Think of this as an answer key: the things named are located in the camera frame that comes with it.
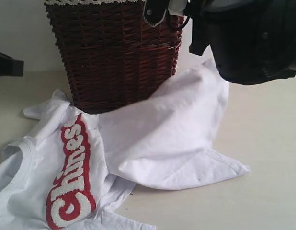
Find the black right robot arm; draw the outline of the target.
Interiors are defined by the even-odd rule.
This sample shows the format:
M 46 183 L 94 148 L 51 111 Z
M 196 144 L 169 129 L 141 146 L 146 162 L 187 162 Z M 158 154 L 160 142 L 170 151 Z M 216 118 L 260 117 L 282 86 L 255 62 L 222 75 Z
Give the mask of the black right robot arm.
M 189 51 L 212 50 L 220 76 L 255 85 L 296 75 L 296 0 L 192 0 Z

